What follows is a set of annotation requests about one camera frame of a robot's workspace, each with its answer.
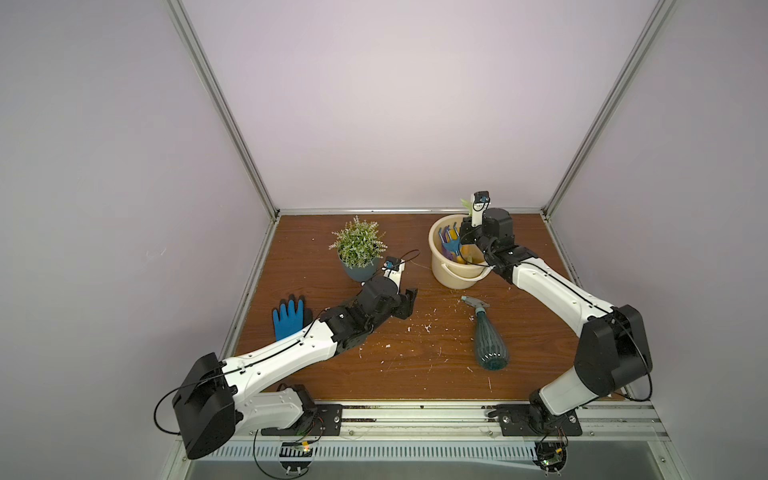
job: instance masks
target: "blue glove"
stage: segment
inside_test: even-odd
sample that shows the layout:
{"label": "blue glove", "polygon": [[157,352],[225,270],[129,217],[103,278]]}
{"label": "blue glove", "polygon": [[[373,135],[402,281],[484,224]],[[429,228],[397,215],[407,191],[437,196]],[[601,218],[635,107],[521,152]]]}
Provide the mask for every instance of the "blue glove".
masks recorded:
{"label": "blue glove", "polygon": [[304,328],[305,318],[312,321],[312,311],[304,309],[304,297],[299,298],[299,302],[293,295],[288,297],[286,305],[285,300],[280,301],[280,311],[272,310],[272,322],[275,324],[275,340],[282,340],[293,335]]}

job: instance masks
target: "robotic arm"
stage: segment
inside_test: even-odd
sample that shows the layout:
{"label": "robotic arm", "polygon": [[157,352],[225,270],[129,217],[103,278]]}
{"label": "robotic arm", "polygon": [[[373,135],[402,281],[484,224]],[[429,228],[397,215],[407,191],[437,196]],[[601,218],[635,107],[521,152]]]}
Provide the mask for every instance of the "robotic arm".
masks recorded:
{"label": "robotic arm", "polygon": [[383,275],[374,276],[353,299],[325,310],[292,336],[221,362],[214,353],[199,358],[173,398],[187,457],[208,455],[236,432],[308,428],[316,406],[302,386],[261,391],[305,366],[360,345],[391,316],[409,318],[418,290],[399,292],[405,266],[401,259],[387,257]]}
{"label": "robotic arm", "polygon": [[474,194],[472,215],[460,230],[462,244],[477,245],[498,275],[539,299],[579,337],[574,366],[531,394],[528,423],[546,435],[569,410],[650,373],[643,317],[631,306],[595,298],[517,245],[509,212],[488,208],[490,203],[487,191]]}

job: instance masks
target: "ventilation grille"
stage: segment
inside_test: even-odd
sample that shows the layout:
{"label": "ventilation grille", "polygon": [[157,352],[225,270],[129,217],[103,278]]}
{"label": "ventilation grille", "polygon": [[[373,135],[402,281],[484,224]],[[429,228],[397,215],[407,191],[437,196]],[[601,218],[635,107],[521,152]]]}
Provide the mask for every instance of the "ventilation grille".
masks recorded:
{"label": "ventilation grille", "polygon": [[[279,442],[256,442],[256,457],[259,460],[276,460],[279,457],[297,457],[301,452],[281,447]],[[253,461],[253,443],[231,441],[211,453],[203,460],[250,460]],[[532,461],[536,459],[532,442],[511,440],[504,442],[327,442],[312,450],[312,461],[386,461],[413,460],[457,461]]]}

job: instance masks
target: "wooden tabletop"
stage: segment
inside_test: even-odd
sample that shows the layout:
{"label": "wooden tabletop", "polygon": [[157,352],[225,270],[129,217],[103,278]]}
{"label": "wooden tabletop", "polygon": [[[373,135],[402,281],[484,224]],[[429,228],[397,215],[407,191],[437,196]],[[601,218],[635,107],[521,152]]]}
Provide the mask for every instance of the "wooden tabletop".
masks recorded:
{"label": "wooden tabletop", "polygon": [[[418,288],[408,320],[391,318],[361,348],[344,352],[284,379],[304,384],[318,400],[505,399],[527,400],[573,366],[578,339],[571,329],[530,294],[491,274],[467,290],[450,290],[430,268],[429,228],[442,215],[360,215],[386,232],[388,255],[418,248],[401,287]],[[517,243],[530,248],[567,276],[544,222],[538,215],[512,215]],[[360,291],[334,250],[334,230],[352,216],[282,217],[266,259],[237,355],[275,341],[272,309],[290,293],[304,295],[315,315]],[[475,361],[474,310],[460,300],[475,296],[491,306],[488,317],[501,333],[511,360],[488,372]]]}

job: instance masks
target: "black mounting plate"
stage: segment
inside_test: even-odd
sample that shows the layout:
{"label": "black mounting plate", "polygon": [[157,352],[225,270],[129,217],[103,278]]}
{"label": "black mounting plate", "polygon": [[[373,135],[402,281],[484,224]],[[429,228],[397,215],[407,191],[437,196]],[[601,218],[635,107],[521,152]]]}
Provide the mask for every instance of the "black mounting plate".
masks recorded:
{"label": "black mounting plate", "polygon": [[[317,417],[323,419],[315,421],[315,426],[312,427],[306,436],[318,436],[324,437],[337,437],[341,434],[341,411],[342,406],[339,403],[320,403],[317,405]],[[295,436],[296,432],[292,429],[261,429],[261,435],[265,437],[270,436]]]}
{"label": "black mounting plate", "polygon": [[[502,435],[505,437],[535,437],[544,435],[540,432],[534,432],[528,425],[528,410],[530,405],[497,405],[496,406],[496,418],[498,424],[502,428]],[[575,422],[571,422],[570,418],[573,417]],[[581,431],[581,425],[576,416],[575,410],[570,410],[565,413],[565,420],[560,425],[563,428],[565,435],[569,437],[578,437],[583,433]]]}

